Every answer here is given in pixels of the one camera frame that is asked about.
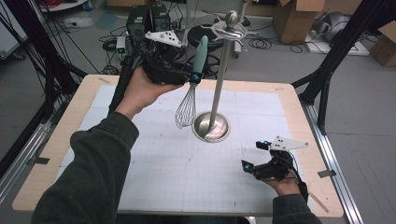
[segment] hand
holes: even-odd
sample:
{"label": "hand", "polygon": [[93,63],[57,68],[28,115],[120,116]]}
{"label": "hand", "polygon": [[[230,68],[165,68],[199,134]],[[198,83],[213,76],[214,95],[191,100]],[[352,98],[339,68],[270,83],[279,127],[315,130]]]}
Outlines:
{"label": "hand", "polygon": [[286,177],[277,181],[276,179],[264,179],[264,183],[271,186],[277,193],[278,196],[288,195],[288,194],[301,194],[298,187],[298,181],[294,174],[289,173]]}
{"label": "hand", "polygon": [[132,119],[144,107],[154,103],[160,95],[179,87],[181,86],[154,84],[145,74],[143,68],[137,67],[116,111]]}

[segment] wooden table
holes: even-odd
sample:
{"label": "wooden table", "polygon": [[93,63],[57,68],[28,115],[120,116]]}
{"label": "wooden table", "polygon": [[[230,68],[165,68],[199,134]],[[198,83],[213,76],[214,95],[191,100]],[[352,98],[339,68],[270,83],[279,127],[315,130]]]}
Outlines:
{"label": "wooden table", "polygon": [[[89,110],[100,86],[117,85],[118,77],[89,75],[81,83],[76,95],[58,126],[52,134],[40,157],[50,158],[48,164],[36,164],[26,178],[13,208],[32,211],[43,192],[50,187],[58,172],[64,154],[69,149],[69,139]],[[214,90],[216,82],[203,80],[202,90]],[[306,184],[318,217],[341,217],[344,214],[332,181],[329,177],[320,178],[318,172],[326,170],[315,137],[311,132],[297,94],[290,84],[224,81],[223,89],[229,91],[270,92],[278,95],[293,139],[304,139],[309,143],[305,150],[297,151]]]}

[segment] floor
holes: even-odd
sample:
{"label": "floor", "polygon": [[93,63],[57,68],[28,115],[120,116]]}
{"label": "floor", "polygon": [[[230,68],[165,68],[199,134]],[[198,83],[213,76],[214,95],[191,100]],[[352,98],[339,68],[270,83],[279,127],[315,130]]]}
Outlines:
{"label": "floor", "polygon": [[[101,71],[106,65],[106,52],[98,38],[124,25],[126,16],[99,5],[89,13],[74,9],[59,13],[57,17],[75,13],[79,13],[80,18],[93,18],[91,27],[75,29],[70,36]],[[215,18],[202,11],[198,11],[196,16],[194,24],[212,22]],[[271,23],[268,19],[250,19],[252,24],[248,29],[262,28]],[[261,35],[275,36],[272,27],[261,30]],[[97,74],[71,41],[64,34],[62,37],[73,64],[88,73]],[[314,72],[325,58],[323,54],[308,53],[304,46],[301,53],[295,53],[288,46],[254,49],[248,45],[248,40],[243,42],[245,46],[241,56],[229,60],[226,79],[291,83]],[[370,48],[372,43],[365,41],[363,45]],[[332,78],[326,130],[365,223],[396,223],[394,83],[396,68],[383,67],[371,56],[347,56]],[[1,159],[44,99],[29,60],[0,62],[0,99]],[[2,202],[2,223],[29,222],[31,213],[14,211],[11,204],[30,168],[25,168]],[[260,217],[258,223],[270,223],[270,220]],[[323,218],[322,222],[347,223],[347,220],[344,217]]]}

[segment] whisk handle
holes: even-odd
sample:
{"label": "whisk handle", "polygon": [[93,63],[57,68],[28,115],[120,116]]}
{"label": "whisk handle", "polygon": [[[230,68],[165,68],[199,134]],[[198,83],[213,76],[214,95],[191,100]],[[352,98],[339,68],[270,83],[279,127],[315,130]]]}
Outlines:
{"label": "whisk handle", "polygon": [[196,73],[202,73],[204,69],[206,55],[207,55],[207,36],[204,35],[199,42],[197,47],[195,57],[194,57],[194,65],[192,66],[192,71]]}

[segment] jacket sleeve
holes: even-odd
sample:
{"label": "jacket sleeve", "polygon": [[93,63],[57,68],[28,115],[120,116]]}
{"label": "jacket sleeve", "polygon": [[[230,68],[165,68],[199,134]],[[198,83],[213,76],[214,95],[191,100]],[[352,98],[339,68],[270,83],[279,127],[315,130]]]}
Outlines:
{"label": "jacket sleeve", "polygon": [[117,112],[73,133],[75,158],[42,195],[32,223],[114,223],[137,136],[132,122]]}
{"label": "jacket sleeve", "polygon": [[273,200],[273,224],[280,223],[319,224],[321,222],[311,212],[301,194],[291,194]]}

